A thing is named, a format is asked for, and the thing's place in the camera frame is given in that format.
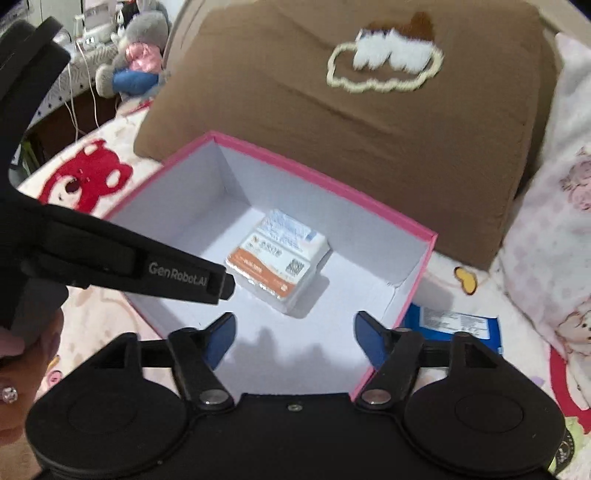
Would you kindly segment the person left hand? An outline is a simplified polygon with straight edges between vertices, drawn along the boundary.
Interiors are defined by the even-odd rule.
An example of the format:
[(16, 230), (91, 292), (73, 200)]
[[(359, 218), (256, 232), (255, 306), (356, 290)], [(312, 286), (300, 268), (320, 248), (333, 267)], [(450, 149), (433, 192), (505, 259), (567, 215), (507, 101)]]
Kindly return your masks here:
[(1, 446), (16, 442), (23, 434), (26, 417), (55, 357), (63, 330), (59, 308), (46, 330), (29, 348), (21, 339), (1, 330), (1, 355), (16, 356), (1, 368)]

